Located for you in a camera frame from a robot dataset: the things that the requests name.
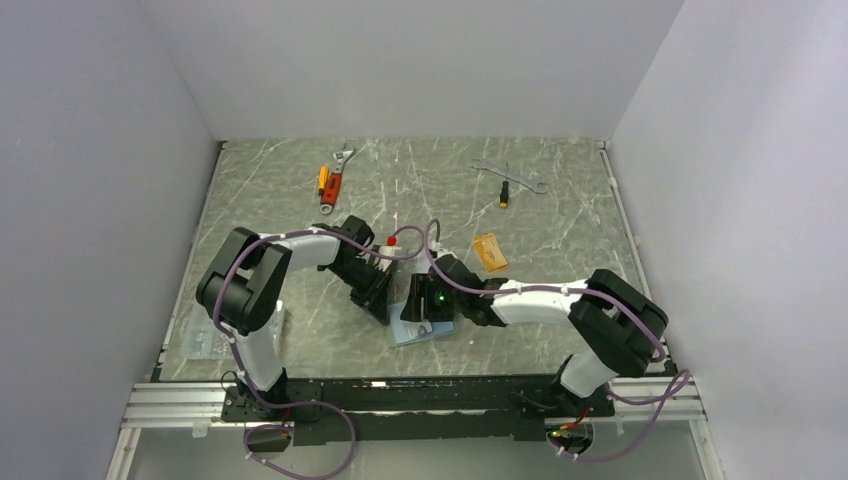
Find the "green card holder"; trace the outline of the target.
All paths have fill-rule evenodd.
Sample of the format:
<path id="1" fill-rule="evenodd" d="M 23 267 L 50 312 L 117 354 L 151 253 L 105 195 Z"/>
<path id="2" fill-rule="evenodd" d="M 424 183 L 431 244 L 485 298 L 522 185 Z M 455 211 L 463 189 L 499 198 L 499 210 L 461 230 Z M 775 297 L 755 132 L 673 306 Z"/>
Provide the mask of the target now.
<path id="1" fill-rule="evenodd" d="M 455 320 L 444 322 L 410 322 L 400 318 L 405 302 L 394 303 L 388 306 L 389 326 L 388 344 L 397 348 L 413 343 L 432 340 L 453 334 L 457 330 Z"/>

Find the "single silver VIP card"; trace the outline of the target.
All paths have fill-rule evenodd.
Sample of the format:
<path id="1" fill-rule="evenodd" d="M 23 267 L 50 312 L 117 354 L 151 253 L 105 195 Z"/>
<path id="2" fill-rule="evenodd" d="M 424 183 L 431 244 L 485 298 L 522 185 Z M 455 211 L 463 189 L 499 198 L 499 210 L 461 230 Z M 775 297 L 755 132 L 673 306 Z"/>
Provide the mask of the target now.
<path id="1" fill-rule="evenodd" d="M 414 342 L 426 339 L 433 333 L 433 325 L 430 322 L 401 321 L 401 341 Z"/>

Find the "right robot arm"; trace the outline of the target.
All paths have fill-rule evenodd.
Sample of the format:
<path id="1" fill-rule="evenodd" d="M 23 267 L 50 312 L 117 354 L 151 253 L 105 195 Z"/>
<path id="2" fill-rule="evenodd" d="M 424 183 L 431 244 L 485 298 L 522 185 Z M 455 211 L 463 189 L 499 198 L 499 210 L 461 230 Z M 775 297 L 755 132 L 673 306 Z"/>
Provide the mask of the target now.
<path id="1" fill-rule="evenodd" d="M 564 360 L 553 382 L 551 401 L 564 415 L 578 413 L 609 381 L 641 377 L 665 358 L 667 314 L 608 269 L 583 280 L 533 284 L 482 278 L 446 254 L 412 273 L 402 291 L 406 297 L 390 316 L 415 332 L 457 316 L 482 327 L 570 324 L 587 349 Z"/>

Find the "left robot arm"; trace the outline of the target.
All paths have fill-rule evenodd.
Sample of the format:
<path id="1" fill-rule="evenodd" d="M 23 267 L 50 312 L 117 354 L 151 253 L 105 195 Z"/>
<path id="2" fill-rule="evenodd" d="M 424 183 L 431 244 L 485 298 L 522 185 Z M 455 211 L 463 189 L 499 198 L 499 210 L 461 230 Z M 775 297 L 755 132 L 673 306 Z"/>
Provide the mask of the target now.
<path id="1" fill-rule="evenodd" d="M 350 216 L 340 226 L 315 224 L 288 234 L 230 232 L 196 289 L 196 301 L 231 344 L 248 407 L 264 420 L 287 406 L 287 373 L 271 321 L 285 278 L 303 269 L 329 271 L 350 299 L 379 323 L 389 322 L 388 295 L 400 254 L 377 245 L 371 227 Z"/>

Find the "orange card stack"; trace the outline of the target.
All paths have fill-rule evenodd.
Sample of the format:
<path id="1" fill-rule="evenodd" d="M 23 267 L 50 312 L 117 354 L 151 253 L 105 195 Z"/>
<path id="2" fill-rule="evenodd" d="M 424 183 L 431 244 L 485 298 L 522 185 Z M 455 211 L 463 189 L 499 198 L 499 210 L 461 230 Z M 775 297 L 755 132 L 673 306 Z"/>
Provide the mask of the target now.
<path id="1" fill-rule="evenodd" d="M 488 273 L 504 270 L 508 266 L 508 261 L 494 234 L 486 233 L 474 236 L 472 248 Z"/>

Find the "red adjustable wrench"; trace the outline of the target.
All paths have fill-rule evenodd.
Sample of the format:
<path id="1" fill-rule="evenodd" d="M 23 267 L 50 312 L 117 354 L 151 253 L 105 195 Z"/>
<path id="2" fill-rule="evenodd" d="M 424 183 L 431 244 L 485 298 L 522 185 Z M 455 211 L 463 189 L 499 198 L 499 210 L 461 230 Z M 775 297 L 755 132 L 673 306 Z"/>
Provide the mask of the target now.
<path id="1" fill-rule="evenodd" d="M 356 148 L 354 146 L 344 143 L 338 151 L 331 154 L 334 165 L 328 166 L 330 174 L 319 202 L 319 212 L 322 215 L 329 215 L 333 212 L 341 190 L 344 168 L 355 153 Z"/>

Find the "black yellow small screwdriver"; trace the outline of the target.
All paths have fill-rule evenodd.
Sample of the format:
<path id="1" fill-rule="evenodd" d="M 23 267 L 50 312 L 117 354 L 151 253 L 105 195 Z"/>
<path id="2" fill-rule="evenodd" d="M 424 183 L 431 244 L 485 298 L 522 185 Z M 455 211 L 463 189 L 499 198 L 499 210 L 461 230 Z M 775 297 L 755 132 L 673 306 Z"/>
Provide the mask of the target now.
<path id="1" fill-rule="evenodd" d="M 506 209 L 509 206 L 509 195 L 510 195 L 510 183 L 507 177 L 504 178 L 501 184 L 501 191 L 499 194 L 499 206 L 502 209 Z"/>

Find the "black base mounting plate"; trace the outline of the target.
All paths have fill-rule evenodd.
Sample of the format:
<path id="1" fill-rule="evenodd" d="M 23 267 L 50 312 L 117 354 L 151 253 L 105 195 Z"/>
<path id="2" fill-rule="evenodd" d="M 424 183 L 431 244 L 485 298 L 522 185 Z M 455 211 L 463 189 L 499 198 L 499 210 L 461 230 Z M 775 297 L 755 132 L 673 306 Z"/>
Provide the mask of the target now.
<path id="1" fill-rule="evenodd" d="M 286 421 L 297 446 L 329 442 L 507 437 L 542 441 L 556 420 L 610 418 L 602 390 L 577 401 L 550 398 L 552 375 L 291 379 L 269 409 L 246 388 L 225 390 L 225 423 Z"/>

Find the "silver open-end spanner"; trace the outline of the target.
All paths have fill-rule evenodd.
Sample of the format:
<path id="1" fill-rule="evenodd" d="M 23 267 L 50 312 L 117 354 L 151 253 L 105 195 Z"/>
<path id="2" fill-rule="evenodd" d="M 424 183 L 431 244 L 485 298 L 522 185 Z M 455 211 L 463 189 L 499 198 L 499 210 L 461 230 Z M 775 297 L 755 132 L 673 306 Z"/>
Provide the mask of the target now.
<path id="1" fill-rule="evenodd" d="M 517 182 L 536 194 L 547 194 L 549 192 L 546 182 L 540 180 L 538 177 L 531 178 L 514 172 L 506 164 L 500 166 L 485 158 L 475 158 L 471 160 L 471 167 L 476 170 L 494 173 L 512 182 Z"/>

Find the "clear plastic bag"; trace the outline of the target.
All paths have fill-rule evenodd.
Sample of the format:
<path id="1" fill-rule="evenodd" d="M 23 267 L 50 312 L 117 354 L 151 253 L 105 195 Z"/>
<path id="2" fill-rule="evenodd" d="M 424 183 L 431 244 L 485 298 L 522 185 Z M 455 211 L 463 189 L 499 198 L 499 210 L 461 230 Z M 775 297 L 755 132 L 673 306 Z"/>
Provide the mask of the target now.
<path id="1" fill-rule="evenodd" d="M 257 332 L 258 337 L 251 334 L 248 340 L 240 341 L 238 350 L 243 359 L 250 363 L 277 353 L 286 313 L 283 302 L 278 300 L 270 319 Z M 184 358 L 191 360 L 233 358 L 229 338 L 215 327 L 206 309 L 197 303 L 189 310 L 180 352 Z"/>

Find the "yellow handled screwdriver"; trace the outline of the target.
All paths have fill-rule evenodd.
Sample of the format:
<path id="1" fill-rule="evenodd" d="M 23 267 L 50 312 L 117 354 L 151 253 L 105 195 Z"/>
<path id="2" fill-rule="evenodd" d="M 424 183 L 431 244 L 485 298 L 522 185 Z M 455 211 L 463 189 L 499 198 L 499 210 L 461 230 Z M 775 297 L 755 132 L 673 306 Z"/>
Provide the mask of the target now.
<path id="1" fill-rule="evenodd" d="M 327 165 L 322 165 L 319 169 L 318 177 L 317 177 L 317 186 L 316 191 L 317 195 L 321 197 L 323 195 L 326 182 L 329 178 L 330 169 Z"/>

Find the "aluminium rail frame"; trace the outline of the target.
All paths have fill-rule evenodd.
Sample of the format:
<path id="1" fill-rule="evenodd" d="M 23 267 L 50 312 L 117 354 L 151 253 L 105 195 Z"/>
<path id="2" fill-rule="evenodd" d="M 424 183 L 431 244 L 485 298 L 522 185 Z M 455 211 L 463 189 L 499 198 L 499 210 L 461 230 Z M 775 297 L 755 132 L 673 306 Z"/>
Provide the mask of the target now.
<path id="1" fill-rule="evenodd" d="M 615 413 L 610 418 L 594 418 L 595 422 L 611 421 L 621 435 L 627 422 L 647 422 L 656 408 L 647 400 L 659 397 L 670 383 L 669 376 L 619 378 L 601 389 L 612 401 Z M 144 429 L 187 428 L 205 434 L 212 427 L 247 430 L 271 423 L 225 423 L 221 419 L 225 390 L 232 382 L 159 382 L 133 386 L 123 415 L 119 438 L 113 453 L 107 479 L 128 479 L 131 460 Z M 707 423 L 707 415 L 694 379 L 682 383 L 680 390 L 666 399 L 657 422 L 683 422 L 689 426 L 701 470 L 706 479 L 726 479 L 717 449 Z"/>

